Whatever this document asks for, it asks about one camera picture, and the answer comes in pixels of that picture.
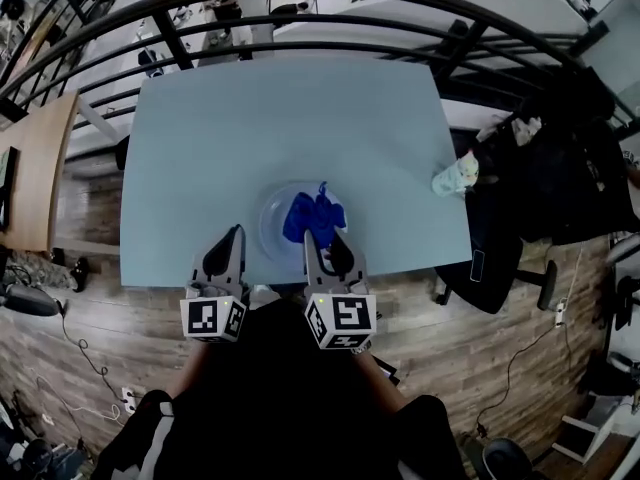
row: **black office chair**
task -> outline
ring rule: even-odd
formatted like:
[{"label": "black office chair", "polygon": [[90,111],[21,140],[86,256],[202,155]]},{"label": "black office chair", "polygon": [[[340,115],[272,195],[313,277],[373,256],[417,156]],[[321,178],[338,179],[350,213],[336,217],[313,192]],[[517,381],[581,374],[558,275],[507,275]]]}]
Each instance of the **black office chair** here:
[{"label": "black office chair", "polygon": [[514,223],[527,242],[550,237],[563,245],[640,231],[622,151],[606,121],[573,130],[544,126],[518,148],[501,182],[511,192]]},{"label": "black office chair", "polygon": [[446,305],[453,291],[481,311],[496,314],[513,281],[520,279],[540,286],[538,307],[549,309],[558,269],[550,261],[543,274],[518,270],[523,245],[513,225],[507,197],[508,192],[499,185],[479,186],[467,194],[471,247],[474,252],[483,253],[483,261],[478,259],[482,255],[476,258],[483,264],[474,268],[472,260],[436,267],[446,284],[444,294],[436,297],[438,304]]}]

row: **white table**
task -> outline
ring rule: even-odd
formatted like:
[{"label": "white table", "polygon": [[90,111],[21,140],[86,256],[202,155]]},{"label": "white table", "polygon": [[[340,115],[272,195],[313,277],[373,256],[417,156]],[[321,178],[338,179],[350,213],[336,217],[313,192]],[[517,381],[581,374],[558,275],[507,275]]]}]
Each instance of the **white table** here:
[{"label": "white table", "polygon": [[292,181],[329,182],[370,275],[468,261],[464,201],[430,186],[454,161],[421,65],[263,59],[147,80],[124,178],[122,284],[183,286],[194,254],[237,223],[245,281],[303,281],[258,239],[264,202]]}]

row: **table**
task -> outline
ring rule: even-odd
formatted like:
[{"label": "table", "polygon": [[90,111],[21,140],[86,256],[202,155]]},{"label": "table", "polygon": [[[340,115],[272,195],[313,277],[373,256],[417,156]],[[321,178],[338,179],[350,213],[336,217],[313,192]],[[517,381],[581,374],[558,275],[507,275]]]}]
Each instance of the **table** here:
[{"label": "table", "polygon": [[119,253],[118,247],[55,236],[58,184],[78,112],[112,141],[122,138],[75,91],[44,107],[36,107],[0,133],[0,154],[11,146],[18,150],[9,226],[0,233],[0,244],[6,248],[40,252],[55,246],[82,252]]},{"label": "table", "polygon": [[258,239],[266,199],[292,181],[328,181],[370,275],[468,261],[463,199],[431,190],[454,161],[421,65],[271,58],[149,79],[124,177],[122,284],[183,286],[194,254],[237,223],[246,282],[303,281]]}]

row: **wooden floor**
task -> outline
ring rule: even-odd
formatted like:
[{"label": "wooden floor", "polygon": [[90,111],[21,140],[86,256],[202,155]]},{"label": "wooden floor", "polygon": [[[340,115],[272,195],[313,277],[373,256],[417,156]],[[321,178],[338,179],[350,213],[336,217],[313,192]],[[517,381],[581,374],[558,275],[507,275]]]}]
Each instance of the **wooden floor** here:
[{"label": "wooden floor", "polygon": [[[110,165],[94,168],[107,173]],[[59,201],[59,233],[75,239],[117,244],[122,189],[120,174],[87,179],[67,174]],[[527,246],[522,268],[542,271],[547,244]],[[589,354],[604,343],[604,332],[591,323],[597,312],[598,284],[604,275],[607,240],[584,244],[567,311],[569,356],[564,331],[554,330],[513,364],[511,392],[482,420],[490,437],[516,440],[531,458],[546,450],[560,418],[582,403],[576,384]],[[548,258],[558,263],[555,299],[567,295],[580,244],[553,247]],[[191,343],[182,337],[178,300],[182,290],[132,290],[120,286],[117,258],[90,258],[94,274],[80,294],[55,291],[68,299],[67,331],[84,338],[98,367],[109,368],[117,391],[137,394],[165,387],[184,363]],[[374,279],[384,318],[373,352],[399,369],[400,389],[409,397],[432,394],[449,411],[454,433],[474,432],[478,412],[499,401],[506,388],[507,364],[520,348],[554,324],[554,316],[536,308],[538,289],[515,282],[504,309],[488,315],[453,295],[448,306],[432,302],[432,270]],[[41,425],[52,441],[75,444],[80,432],[62,403],[40,375],[73,408],[110,413],[113,396],[86,363],[77,347],[64,339],[61,318],[35,318],[0,312],[0,392],[17,389],[37,416],[50,415],[55,426]],[[120,426],[86,411],[74,411],[89,449],[97,454]]]},{"label": "wooden floor", "polygon": [[633,441],[612,434],[585,465],[554,450],[535,469],[553,480],[607,479],[622,463]]}]

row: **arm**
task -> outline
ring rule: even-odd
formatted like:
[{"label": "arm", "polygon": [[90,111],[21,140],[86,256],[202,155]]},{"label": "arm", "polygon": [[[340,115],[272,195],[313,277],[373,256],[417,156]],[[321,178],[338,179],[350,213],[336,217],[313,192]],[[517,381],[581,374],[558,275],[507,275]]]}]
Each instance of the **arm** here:
[{"label": "arm", "polygon": [[395,414],[409,403],[398,388],[382,373],[378,363],[369,352],[357,354],[353,356],[353,360],[362,372],[380,409],[386,413]]},{"label": "arm", "polygon": [[198,383],[207,370],[212,353],[213,346],[211,344],[201,341],[196,343],[182,370],[177,373],[174,381],[167,387],[167,393],[171,398],[176,398],[180,393]]},{"label": "arm", "polygon": [[640,189],[640,171],[632,167],[627,167],[627,176],[631,184],[635,188]]}]

